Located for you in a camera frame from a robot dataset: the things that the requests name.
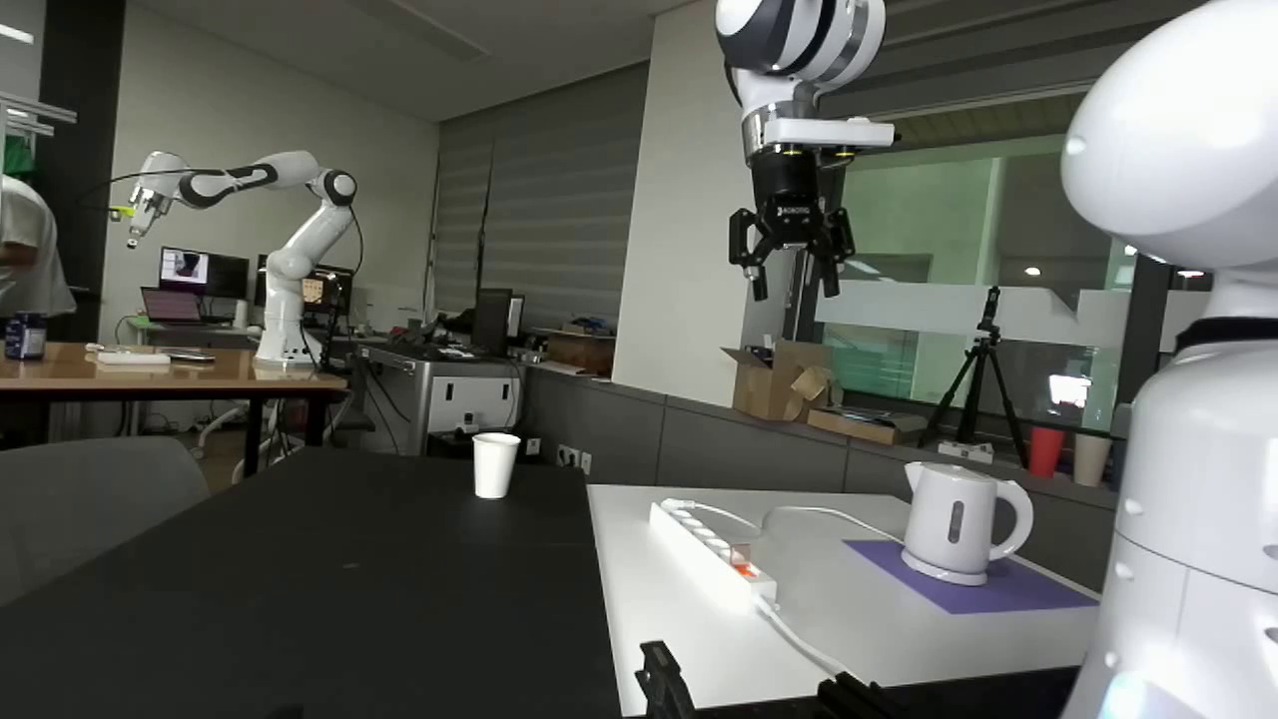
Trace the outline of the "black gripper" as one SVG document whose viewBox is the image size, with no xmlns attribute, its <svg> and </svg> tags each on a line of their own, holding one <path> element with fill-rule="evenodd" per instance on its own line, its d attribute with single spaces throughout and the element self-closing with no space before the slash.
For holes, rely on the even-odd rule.
<svg viewBox="0 0 1278 719">
<path fill-rule="evenodd" d="M 845 169 L 834 146 L 763 146 L 749 161 L 757 213 L 727 218 L 727 258 L 751 278 L 751 298 L 766 298 L 773 242 L 817 242 L 817 273 L 829 295 L 839 290 L 839 269 L 855 254 L 850 217 L 845 209 Z"/>
</svg>

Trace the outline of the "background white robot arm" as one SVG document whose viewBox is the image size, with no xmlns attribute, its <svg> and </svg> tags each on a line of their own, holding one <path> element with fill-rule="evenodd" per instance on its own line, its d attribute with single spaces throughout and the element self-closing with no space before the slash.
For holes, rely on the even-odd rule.
<svg viewBox="0 0 1278 719">
<path fill-rule="evenodd" d="M 243 164 L 188 164 L 171 150 L 148 150 L 128 172 L 128 200 L 112 209 L 112 218 L 128 238 L 143 238 L 160 217 L 176 202 L 215 209 L 236 193 L 303 186 L 317 209 L 292 227 L 292 235 L 267 251 L 264 318 L 257 338 L 260 369 L 317 369 L 321 343 L 303 333 L 303 278 L 331 251 L 331 242 L 355 218 L 355 177 L 323 169 L 311 150 L 271 150 Z"/>
</svg>

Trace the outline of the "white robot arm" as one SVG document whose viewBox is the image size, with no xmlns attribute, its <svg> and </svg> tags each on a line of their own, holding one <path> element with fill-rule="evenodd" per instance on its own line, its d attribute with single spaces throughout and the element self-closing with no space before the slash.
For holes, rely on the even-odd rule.
<svg viewBox="0 0 1278 719">
<path fill-rule="evenodd" d="M 749 277 L 801 242 L 850 258 L 829 169 L 896 130 L 823 120 L 887 34 L 887 0 L 710 0 L 757 200 Z M 1201 0 L 1084 96 L 1060 164 L 1111 238 L 1215 278 L 1131 402 L 1104 604 L 1064 719 L 1278 719 L 1278 0 Z"/>
</svg>

